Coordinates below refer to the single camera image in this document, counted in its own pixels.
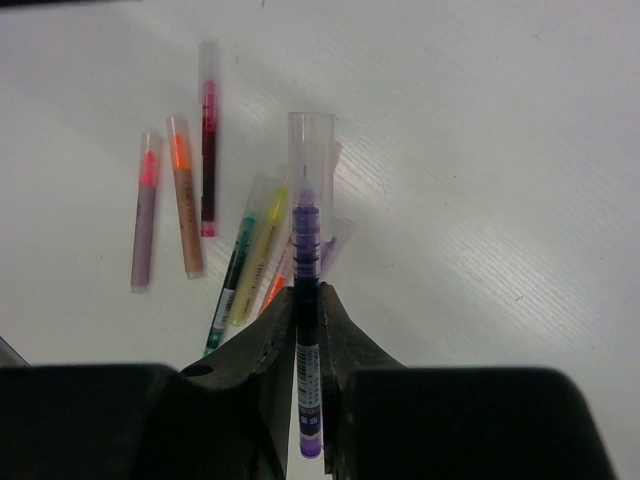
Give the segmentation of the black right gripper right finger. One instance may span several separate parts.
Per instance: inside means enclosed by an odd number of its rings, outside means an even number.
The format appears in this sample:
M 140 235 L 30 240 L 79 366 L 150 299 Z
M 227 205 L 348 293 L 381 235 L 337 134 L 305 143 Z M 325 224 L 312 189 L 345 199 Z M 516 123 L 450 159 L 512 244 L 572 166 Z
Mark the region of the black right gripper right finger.
M 322 425 L 325 472 L 344 477 L 339 452 L 342 396 L 352 373 L 362 369 L 403 369 L 348 315 L 334 286 L 323 282 L 318 297 L 318 341 L 322 373 Z

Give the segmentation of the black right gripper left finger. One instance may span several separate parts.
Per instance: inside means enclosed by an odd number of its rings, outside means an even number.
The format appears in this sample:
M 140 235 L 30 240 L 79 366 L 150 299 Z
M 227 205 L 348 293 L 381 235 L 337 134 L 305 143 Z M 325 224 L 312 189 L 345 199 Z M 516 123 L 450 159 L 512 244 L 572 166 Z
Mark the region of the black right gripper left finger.
M 207 479 L 284 479 L 295 326 L 290 287 L 248 327 L 181 371 L 207 390 L 196 421 Z

